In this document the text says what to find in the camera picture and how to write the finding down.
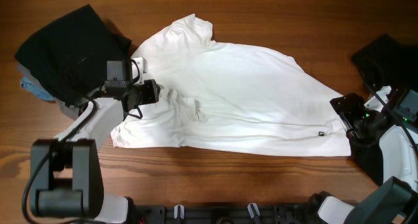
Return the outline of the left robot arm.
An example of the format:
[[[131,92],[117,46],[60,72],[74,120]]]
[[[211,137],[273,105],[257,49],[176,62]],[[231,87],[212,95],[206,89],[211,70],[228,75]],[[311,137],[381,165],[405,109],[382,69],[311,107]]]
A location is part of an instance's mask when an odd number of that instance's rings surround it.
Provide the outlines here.
[[[144,223],[129,197],[107,195],[98,151],[111,131],[140,106],[159,100],[160,87],[145,79],[147,61],[108,61],[107,78],[88,94],[78,119],[53,139],[31,147],[31,176],[22,196],[28,223],[35,217],[61,218],[64,223]]]

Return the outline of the white t-shirt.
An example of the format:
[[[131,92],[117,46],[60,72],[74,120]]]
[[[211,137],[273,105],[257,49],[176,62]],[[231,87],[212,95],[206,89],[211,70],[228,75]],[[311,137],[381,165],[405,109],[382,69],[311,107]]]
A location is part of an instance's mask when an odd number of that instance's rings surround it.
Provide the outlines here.
[[[119,148],[181,147],[273,156],[351,153],[330,105],[338,93],[291,57],[269,48],[216,42],[194,14],[176,20],[134,52],[148,63],[159,101],[111,133]]]

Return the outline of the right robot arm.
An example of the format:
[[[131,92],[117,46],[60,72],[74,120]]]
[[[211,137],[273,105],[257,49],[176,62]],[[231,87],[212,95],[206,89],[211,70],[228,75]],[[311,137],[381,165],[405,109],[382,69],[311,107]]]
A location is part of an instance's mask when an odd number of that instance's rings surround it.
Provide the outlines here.
[[[354,93],[330,100],[357,166],[379,187],[359,204],[315,195],[316,216],[324,223],[417,222],[417,92],[395,91],[386,101],[384,94],[381,89],[368,102]]]

